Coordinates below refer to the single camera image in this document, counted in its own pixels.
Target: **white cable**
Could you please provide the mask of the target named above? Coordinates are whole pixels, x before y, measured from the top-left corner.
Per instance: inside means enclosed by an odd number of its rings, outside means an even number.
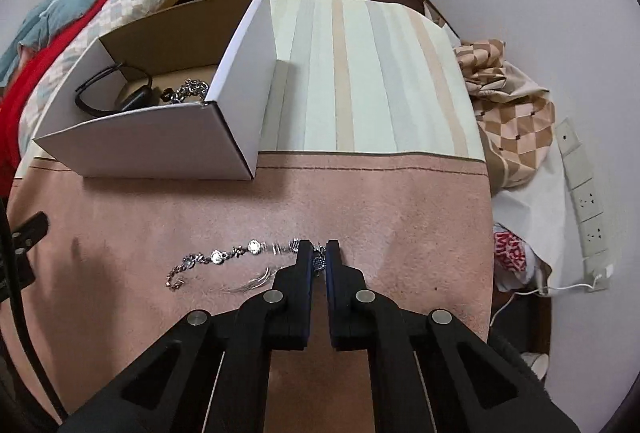
[[[568,285],[566,287],[551,287],[551,286],[546,286],[546,287],[540,287],[537,288],[535,290],[531,290],[529,292],[516,292],[516,294],[518,296],[528,296],[530,294],[535,294],[535,293],[539,293],[540,295],[544,295],[543,294],[543,290],[567,290],[570,288],[578,288],[578,287],[586,287],[586,288],[590,288],[591,290],[595,290],[596,288],[596,283],[598,282],[598,280],[602,277],[601,274],[597,275],[594,279],[593,279],[593,284],[589,285],[588,283],[575,283],[574,285]]]
[[[505,303],[504,305],[502,305],[500,308],[498,308],[498,310],[494,314],[494,317],[492,317],[491,321],[489,321],[489,328],[494,326],[495,318],[497,318],[498,314],[500,314],[500,312],[502,312],[505,308],[507,308],[509,306],[509,304],[513,301],[513,298],[515,298],[515,297],[516,297],[516,293],[514,292],[513,294],[511,294],[511,297],[509,298],[509,301],[507,303]]]
[[[540,296],[543,295],[542,291],[547,289],[551,289],[551,290],[567,290],[570,288],[578,288],[578,287],[586,287],[586,288],[590,288],[591,290],[595,290],[596,288],[596,283],[598,282],[598,280],[602,277],[601,274],[597,275],[594,279],[593,279],[593,285],[589,285],[588,283],[576,283],[575,285],[568,285],[566,287],[542,287],[542,288],[537,288],[535,290],[531,290],[529,292],[514,292],[513,294],[511,294],[511,297],[509,298],[509,301],[507,303],[505,303],[504,305],[502,305],[500,308],[498,308],[498,310],[495,312],[494,316],[491,318],[491,321],[489,321],[489,328],[491,328],[492,326],[494,326],[494,321],[495,318],[498,317],[498,314],[500,314],[500,312],[502,312],[505,308],[507,308],[511,302],[513,301],[513,298],[515,298],[516,296],[529,296],[531,294],[538,294]]]

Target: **silver bracelet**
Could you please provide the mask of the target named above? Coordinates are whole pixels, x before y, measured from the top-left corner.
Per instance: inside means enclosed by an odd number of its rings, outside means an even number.
[[[209,263],[222,265],[228,259],[239,258],[246,253],[251,253],[254,256],[257,256],[258,254],[265,253],[267,251],[270,251],[273,254],[297,254],[299,246],[300,241],[297,238],[290,239],[287,245],[282,245],[277,242],[267,245],[264,241],[252,239],[246,246],[238,245],[237,247],[232,247],[230,252],[215,250],[209,254],[209,256],[203,253],[187,254],[187,256],[182,259],[182,263],[180,265],[176,265],[171,271],[169,271],[169,274],[166,277],[166,286],[169,290],[178,290],[182,285],[184,285],[184,280],[182,278],[178,278],[174,282],[174,277],[177,274],[185,272],[187,269],[193,269],[197,263],[201,263],[203,265],[207,265]],[[324,267],[326,266],[324,252],[324,246],[314,245],[314,271],[316,272],[324,270]]]
[[[209,85],[204,81],[200,81],[199,79],[187,79],[182,86],[178,87],[175,91],[171,88],[163,90],[160,95],[160,99],[165,103],[177,105],[178,103],[183,103],[186,98],[198,97],[200,98],[200,102],[204,103],[204,98],[208,91]]]

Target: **open box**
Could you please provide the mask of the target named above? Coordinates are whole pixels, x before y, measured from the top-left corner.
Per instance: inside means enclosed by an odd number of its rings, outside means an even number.
[[[204,103],[140,108],[93,118],[76,89],[117,62],[142,68],[153,86],[210,84]],[[276,62],[269,0],[197,0],[162,10],[95,39],[49,99],[34,140],[87,177],[249,180]],[[122,69],[82,94],[91,106],[146,80]]]

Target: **beige checkered fabric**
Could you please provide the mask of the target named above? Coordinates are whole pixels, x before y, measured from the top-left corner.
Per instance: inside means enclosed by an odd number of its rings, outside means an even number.
[[[553,142],[556,120],[548,90],[503,60],[504,42],[455,49],[472,98],[492,192],[526,183]]]

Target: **power strip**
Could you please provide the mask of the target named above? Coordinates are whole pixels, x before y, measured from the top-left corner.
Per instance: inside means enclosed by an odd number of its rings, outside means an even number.
[[[593,166],[569,118],[556,126],[566,184],[574,202],[585,281],[591,291],[609,288],[613,262],[607,248],[606,219],[593,178]]]

